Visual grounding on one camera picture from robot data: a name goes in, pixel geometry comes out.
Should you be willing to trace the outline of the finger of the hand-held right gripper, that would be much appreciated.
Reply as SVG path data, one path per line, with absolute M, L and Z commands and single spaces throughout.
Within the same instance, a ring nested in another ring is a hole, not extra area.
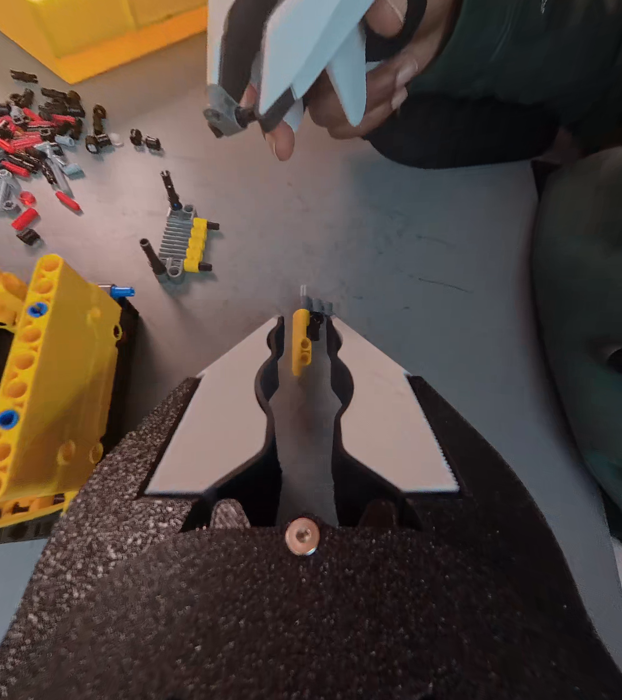
M 208 1 L 207 97 L 210 108 L 239 104 L 248 84 L 264 26 L 275 1 Z
M 281 121 L 297 129 L 303 98 L 326 72 L 327 1 L 282 1 L 270 14 L 261 45 L 259 123 L 270 132 Z

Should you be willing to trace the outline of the black lego elbow connector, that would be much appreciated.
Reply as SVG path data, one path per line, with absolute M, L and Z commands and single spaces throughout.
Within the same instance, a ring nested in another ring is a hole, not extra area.
M 85 137 L 85 148 L 93 154 L 100 154 L 102 151 L 123 146 L 123 140 L 116 133 L 107 133 L 106 122 L 107 112 L 101 104 L 95 104 L 92 111 L 92 132 Z

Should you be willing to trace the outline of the person's right hand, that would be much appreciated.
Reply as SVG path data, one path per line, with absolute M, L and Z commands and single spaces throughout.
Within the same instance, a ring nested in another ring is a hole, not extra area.
M 365 14 L 368 28 L 386 39 L 403 29 L 408 1 L 374 1 Z M 306 110 L 318 127 L 333 139 L 362 138 L 396 112 L 408 96 L 408 86 L 440 54 L 453 31 L 461 1 L 427 1 L 422 19 L 411 41 L 388 61 L 366 74 L 366 109 L 363 119 L 352 126 L 330 78 L 324 72 L 306 93 Z M 275 158 L 288 161 L 295 148 L 295 132 L 284 121 L 270 132 L 262 129 Z

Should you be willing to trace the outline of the grey grille yellow lego subassembly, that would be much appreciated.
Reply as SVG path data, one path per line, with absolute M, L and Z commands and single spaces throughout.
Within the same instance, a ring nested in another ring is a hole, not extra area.
M 213 266 L 204 255 L 209 234 L 219 232 L 220 224 L 199 217 L 193 205 L 182 203 L 168 170 L 159 175 L 169 201 L 159 249 L 146 238 L 139 241 L 152 273 L 161 285 L 179 284 L 186 275 L 211 273 Z

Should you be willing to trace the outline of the grey lego connector black pin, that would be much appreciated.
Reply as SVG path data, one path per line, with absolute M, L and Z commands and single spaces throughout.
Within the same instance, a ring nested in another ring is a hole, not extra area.
M 217 139 L 237 135 L 258 121 L 254 107 L 241 106 L 219 85 L 208 85 L 206 94 L 209 103 L 203 115 Z

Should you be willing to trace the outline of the yellow black lego robot build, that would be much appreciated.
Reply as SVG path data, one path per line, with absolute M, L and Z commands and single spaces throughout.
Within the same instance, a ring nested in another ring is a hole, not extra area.
M 0 270 L 0 543 L 46 537 L 119 441 L 134 294 L 53 253 Z

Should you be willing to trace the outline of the yellow grey lego arm assembly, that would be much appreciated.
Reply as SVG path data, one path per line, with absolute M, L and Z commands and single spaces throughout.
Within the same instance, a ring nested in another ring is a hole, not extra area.
M 312 362 L 312 345 L 319 341 L 321 328 L 334 315 L 333 303 L 313 297 L 306 284 L 300 286 L 299 307 L 291 320 L 291 371 L 300 378 Z

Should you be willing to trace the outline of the yellow plastic parts bin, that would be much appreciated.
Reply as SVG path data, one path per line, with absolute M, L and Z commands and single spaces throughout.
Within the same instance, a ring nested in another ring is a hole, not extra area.
M 0 32 L 74 85 L 204 32 L 207 1 L 0 1 Z

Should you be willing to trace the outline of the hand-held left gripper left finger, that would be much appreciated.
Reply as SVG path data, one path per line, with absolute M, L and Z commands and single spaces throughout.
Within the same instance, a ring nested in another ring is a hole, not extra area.
M 151 497 L 278 509 L 282 470 L 270 400 L 285 321 L 273 316 L 196 377 L 144 487 Z

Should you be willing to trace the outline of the pile of small lego pins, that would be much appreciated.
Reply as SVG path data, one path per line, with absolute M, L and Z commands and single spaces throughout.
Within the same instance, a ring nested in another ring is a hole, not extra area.
M 70 185 L 84 171 L 66 150 L 80 144 L 86 112 L 75 90 L 21 84 L 0 101 L 0 216 L 11 219 L 14 235 L 34 248 L 43 240 L 35 231 L 40 215 L 30 187 L 43 179 L 55 198 L 62 190 L 77 201 Z

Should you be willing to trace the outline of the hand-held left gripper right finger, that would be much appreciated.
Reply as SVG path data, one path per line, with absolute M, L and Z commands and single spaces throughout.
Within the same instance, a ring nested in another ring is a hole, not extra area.
M 411 375 L 338 317 L 328 320 L 337 509 L 374 500 L 455 495 L 460 485 L 411 385 Z

